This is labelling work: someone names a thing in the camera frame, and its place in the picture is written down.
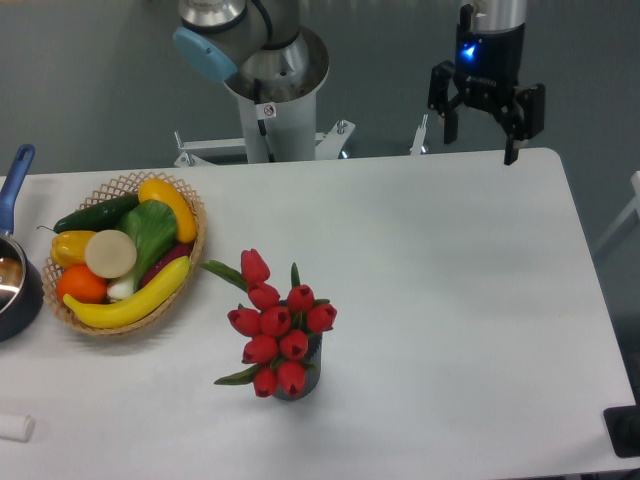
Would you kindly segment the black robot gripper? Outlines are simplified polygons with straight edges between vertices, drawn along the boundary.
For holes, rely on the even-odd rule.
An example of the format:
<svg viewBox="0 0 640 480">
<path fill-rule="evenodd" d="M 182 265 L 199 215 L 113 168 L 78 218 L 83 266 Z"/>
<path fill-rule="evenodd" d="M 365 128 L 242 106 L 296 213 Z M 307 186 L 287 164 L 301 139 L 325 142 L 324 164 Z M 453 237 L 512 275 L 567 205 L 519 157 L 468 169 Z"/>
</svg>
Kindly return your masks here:
<svg viewBox="0 0 640 480">
<path fill-rule="evenodd" d="M 497 111 L 495 119 L 506 135 L 506 166 L 517 161 L 524 143 L 544 130 L 546 87 L 517 87 L 526 13 L 525 1 L 461 4 L 454 64 L 446 60 L 434 66 L 429 85 L 428 106 L 442 120 L 445 145 L 457 140 L 462 101 L 470 108 Z M 458 92 L 449 97 L 453 80 Z"/>
</svg>

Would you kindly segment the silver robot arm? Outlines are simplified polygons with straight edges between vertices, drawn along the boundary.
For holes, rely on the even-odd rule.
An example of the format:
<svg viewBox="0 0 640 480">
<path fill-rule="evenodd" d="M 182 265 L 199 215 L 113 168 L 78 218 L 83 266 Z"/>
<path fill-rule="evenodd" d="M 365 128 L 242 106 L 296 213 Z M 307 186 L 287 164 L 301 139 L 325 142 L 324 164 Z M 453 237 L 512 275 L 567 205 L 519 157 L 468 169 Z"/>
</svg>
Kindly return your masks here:
<svg viewBox="0 0 640 480">
<path fill-rule="evenodd" d="M 173 43 L 186 63 L 236 98 L 251 163 L 338 159 L 355 130 L 340 120 L 316 130 L 316 96 L 329 72 L 326 45 L 300 22 L 296 1 L 181 1 Z M 431 70 L 427 106 L 454 142 L 459 106 L 493 117 L 506 136 L 504 162 L 544 129 L 543 85 L 518 80 L 524 1 L 464 1 L 455 56 Z"/>
</svg>

